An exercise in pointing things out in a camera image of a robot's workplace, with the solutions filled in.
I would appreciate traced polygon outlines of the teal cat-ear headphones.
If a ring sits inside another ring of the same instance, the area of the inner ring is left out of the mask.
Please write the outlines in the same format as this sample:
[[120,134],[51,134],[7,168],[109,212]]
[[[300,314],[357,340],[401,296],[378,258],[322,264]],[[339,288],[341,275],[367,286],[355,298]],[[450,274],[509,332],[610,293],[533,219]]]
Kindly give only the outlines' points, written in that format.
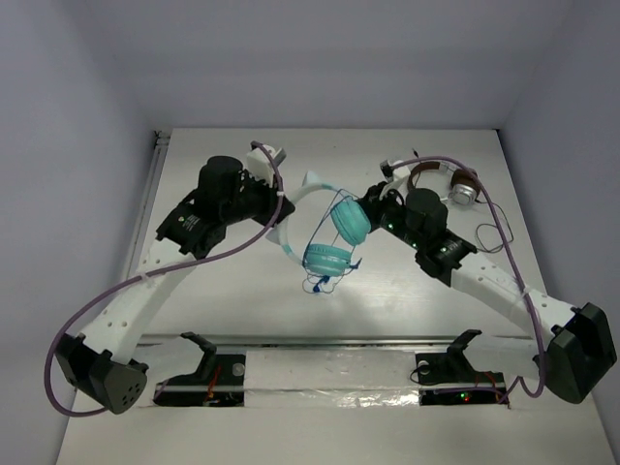
[[[355,249],[361,245],[371,231],[371,223],[357,196],[350,191],[323,181],[315,172],[305,173],[301,186],[289,196],[296,206],[301,200],[319,191],[333,193],[331,202],[312,232],[301,255],[292,248],[288,235],[289,218],[280,222],[268,234],[269,240],[281,247],[285,255],[300,265],[308,276],[319,278],[341,278],[358,269],[361,261],[353,261]],[[329,221],[335,229],[331,243],[315,241],[316,234]]]

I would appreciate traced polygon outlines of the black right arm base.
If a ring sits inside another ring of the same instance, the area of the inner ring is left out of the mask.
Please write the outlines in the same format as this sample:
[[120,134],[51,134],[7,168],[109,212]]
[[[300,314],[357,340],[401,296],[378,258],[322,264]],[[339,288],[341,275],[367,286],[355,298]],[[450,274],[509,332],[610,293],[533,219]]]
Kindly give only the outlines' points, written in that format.
[[468,329],[443,352],[416,355],[416,367],[410,372],[409,380],[422,387],[423,406],[510,406],[504,375],[477,371],[465,357],[465,350],[480,335],[479,329]]

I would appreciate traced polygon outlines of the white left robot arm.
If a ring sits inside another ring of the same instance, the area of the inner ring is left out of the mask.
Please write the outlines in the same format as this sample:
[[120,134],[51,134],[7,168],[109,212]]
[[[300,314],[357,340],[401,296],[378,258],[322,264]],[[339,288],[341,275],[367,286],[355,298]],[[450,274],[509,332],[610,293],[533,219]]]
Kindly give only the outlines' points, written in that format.
[[[95,296],[60,327],[44,365],[46,397],[58,413],[120,415],[136,403],[149,366],[134,353],[173,291],[197,267],[248,249],[294,212],[279,171],[282,157],[258,143],[245,161],[209,158],[197,187],[157,229],[136,274]],[[60,403],[51,385],[53,364],[97,409],[78,413]]]

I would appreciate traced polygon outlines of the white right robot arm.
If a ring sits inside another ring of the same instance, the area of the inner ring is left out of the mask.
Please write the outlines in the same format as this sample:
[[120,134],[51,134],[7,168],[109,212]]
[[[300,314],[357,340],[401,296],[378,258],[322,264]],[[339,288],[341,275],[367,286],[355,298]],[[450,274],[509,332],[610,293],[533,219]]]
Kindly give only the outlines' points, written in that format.
[[425,356],[421,376],[433,384],[468,382],[482,372],[538,379],[560,399],[582,402],[617,354],[605,311],[581,307],[524,284],[447,227],[448,209],[429,189],[404,201],[384,193],[384,183],[358,200],[373,230],[383,229],[411,246],[419,268],[509,320],[527,339],[485,336],[468,329],[442,354]]

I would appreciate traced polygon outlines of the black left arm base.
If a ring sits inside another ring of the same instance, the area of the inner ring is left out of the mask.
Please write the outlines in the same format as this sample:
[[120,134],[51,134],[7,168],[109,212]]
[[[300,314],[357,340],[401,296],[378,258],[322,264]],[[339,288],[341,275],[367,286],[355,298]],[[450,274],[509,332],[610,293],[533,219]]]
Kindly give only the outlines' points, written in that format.
[[197,346],[201,359],[192,372],[159,383],[153,394],[153,404],[159,407],[243,407],[246,354],[220,354],[215,344],[191,331],[181,333],[180,338]]

